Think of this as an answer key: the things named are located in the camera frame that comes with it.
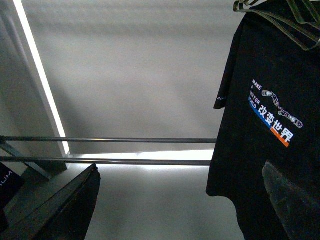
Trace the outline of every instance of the metal rod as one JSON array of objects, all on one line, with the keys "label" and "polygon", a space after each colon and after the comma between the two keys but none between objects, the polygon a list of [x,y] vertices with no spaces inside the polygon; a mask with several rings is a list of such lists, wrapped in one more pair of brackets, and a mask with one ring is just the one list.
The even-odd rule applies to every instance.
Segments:
[{"label": "metal rod", "polygon": [[[22,158],[22,154],[17,149],[15,149],[13,146],[11,146],[9,143],[7,143],[5,141],[0,140],[0,149],[4,150],[6,153],[10,154],[13,157],[16,157],[16,158],[21,157]],[[46,179],[50,180],[52,178],[52,175],[50,173],[46,172],[43,168],[41,168],[40,166],[38,166],[34,162],[26,162],[25,160],[21,160],[20,162],[22,162],[27,167],[32,168],[34,171],[41,174]]]},{"label": "metal rod", "polygon": [[166,144],[215,144],[216,138],[72,138],[0,136],[1,141],[20,142],[97,142],[97,143],[166,143]]},{"label": "metal rod", "polygon": [[58,158],[58,157],[11,157],[1,156],[4,162],[63,162],[69,164],[114,164],[114,165],[167,165],[167,166],[209,166],[210,160],[150,160],[150,159],[108,159],[108,158]]}]

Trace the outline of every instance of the bicycle chain graphic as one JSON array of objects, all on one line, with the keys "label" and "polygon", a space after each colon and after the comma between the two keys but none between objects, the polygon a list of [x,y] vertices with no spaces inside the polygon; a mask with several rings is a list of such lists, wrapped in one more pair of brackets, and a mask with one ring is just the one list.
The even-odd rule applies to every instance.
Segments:
[{"label": "bicycle chain graphic", "polygon": [[273,104],[280,110],[278,112],[278,115],[286,117],[287,119],[289,119],[294,125],[296,125],[299,129],[301,129],[304,124],[302,123],[302,121],[298,120],[296,117],[290,115],[287,111],[285,111],[282,107],[279,106],[279,99],[277,97],[277,95],[272,92],[272,91],[262,91],[262,96],[263,97],[272,97],[273,100]]}]

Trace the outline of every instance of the wire hanger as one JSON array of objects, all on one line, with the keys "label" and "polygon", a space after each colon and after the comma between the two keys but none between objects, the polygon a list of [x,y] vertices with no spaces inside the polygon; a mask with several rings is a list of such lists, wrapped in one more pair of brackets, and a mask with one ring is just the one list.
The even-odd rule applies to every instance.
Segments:
[{"label": "wire hanger", "polygon": [[[310,51],[320,46],[320,37],[315,36],[310,31],[304,29],[301,25],[309,25],[313,28],[320,31],[320,14],[315,9],[314,5],[310,2],[310,0],[298,0],[307,9],[307,11],[311,14],[314,21],[306,21],[303,17],[300,8],[298,7],[296,0],[286,0],[289,7],[291,8],[291,11],[294,15],[295,20],[298,24],[295,22],[288,20],[282,16],[276,15],[269,11],[263,11],[263,10],[256,10],[252,8],[245,7],[252,7],[260,0],[237,0],[233,5],[233,11],[236,13],[256,13],[263,17],[264,19],[271,22],[274,26],[276,26],[281,32],[283,32],[286,36],[288,36],[292,41],[294,41],[297,45],[299,45],[300,48],[302,48],[304,51]],[[294,36],[288,29],[286,29],[283,25],[280,24],[280,22],[290,26],[291,28],[295,29],[296,31],[300,32],[301,34],[305,35],[307,38],[315,42],[315,44],[312,47],[307,47],[304,43],[302,43],[296,36]]]}]

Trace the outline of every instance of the light strip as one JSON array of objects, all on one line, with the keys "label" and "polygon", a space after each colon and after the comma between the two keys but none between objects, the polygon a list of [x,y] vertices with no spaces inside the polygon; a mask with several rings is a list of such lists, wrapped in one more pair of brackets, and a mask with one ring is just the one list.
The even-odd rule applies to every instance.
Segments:
[{"label": "light strip", "polygon": [[[13,3],[15,5],[16,11],[18,13],[19,19],[22,24],[24,34],[25,34],[27,42],[29,44],[31,54],[32,54],[34,62],[35,62],[36,69],[37,69],[38,74],[40,76],[40,80],[41,80],[46,98],[48,99],[49,106],[52,111],[53,118],[54,118],[55,124],[58,129],[58,133],[61,138],[65,138],[66,137],[65,130],[64,130],[64,127],[62,125],[62,122],[61,122],[61,119],[60,119],[60,116],[58,113],[58,109],[57,109],[57,106],[56,106],[56,103],[54,100],[54,96],[52,95],[52,92],[51,92],[51,89],[49,86],[46,72],[45,72],[44,66],[42,64],[39,52],[38,52],[36,42],[35,42],[34,36],[32,34],[32,31],[31,31],[31,28],[30,28],[30,25],[29,25],[29,22],[27,19],[26,12],[24,10],[24,7],[22,5],[21,0],[13,0]],[[65,151],[65,154],[67,155],[70,151],[69,144],[67,142],[63,142],[62,145],[63,145],[64,151]]]},{"label": "light strip", "polygon": [[[213,149],[206,150],[181,150],[181,151],[149,151],[149,152],[130,152],[130,153],[100,153],[100,154],[82,154],[72,155],[75,158],[89,159],[150,159],[150,160],[204,160],[212,159],[214,154]],[[181,170],[181,169],[203,169],[207,166],[165,166],[165,165],[108,165],[99,164],[99,168],[140,168],[147,171],[162,171],[162,170]]]}]

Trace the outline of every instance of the ceiling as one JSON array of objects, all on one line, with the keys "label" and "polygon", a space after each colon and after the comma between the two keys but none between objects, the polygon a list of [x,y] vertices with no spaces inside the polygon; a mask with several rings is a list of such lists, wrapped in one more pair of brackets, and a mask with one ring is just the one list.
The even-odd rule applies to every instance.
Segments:
[{"label": "ceiling", "polygon": [[[67,137],[216,138],[233,0],[23,0]],[[72,154],[213,144],[72,143]]]}]

